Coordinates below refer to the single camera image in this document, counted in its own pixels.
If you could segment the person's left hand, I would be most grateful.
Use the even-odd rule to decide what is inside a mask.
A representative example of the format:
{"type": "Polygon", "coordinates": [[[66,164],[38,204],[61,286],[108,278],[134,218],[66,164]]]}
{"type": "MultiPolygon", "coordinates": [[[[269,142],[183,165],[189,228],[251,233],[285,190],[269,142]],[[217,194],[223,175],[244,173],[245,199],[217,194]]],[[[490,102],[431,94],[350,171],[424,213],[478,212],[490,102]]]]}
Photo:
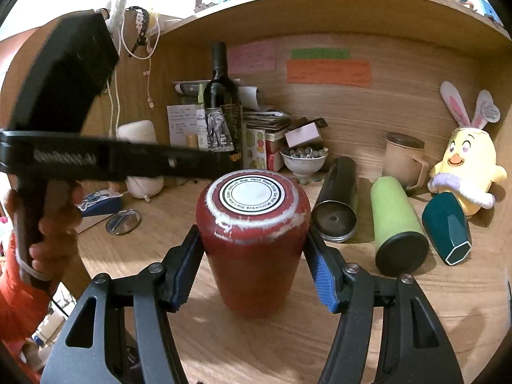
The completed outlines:
{"type": "Polygon", "coordinates": [[[27,247],[31,261],[21,263],[18,228],[14,228],[14,267],[16,273],[29,266],[44,277],[44,285],[55,288],[62,280],[70,262],[76,257],[76,228],[82,221],[78,208],[83,200],[83,186],[77,182],[52,181],[50,188],[50,209],[37,223],[42,238],[27,247]]]}

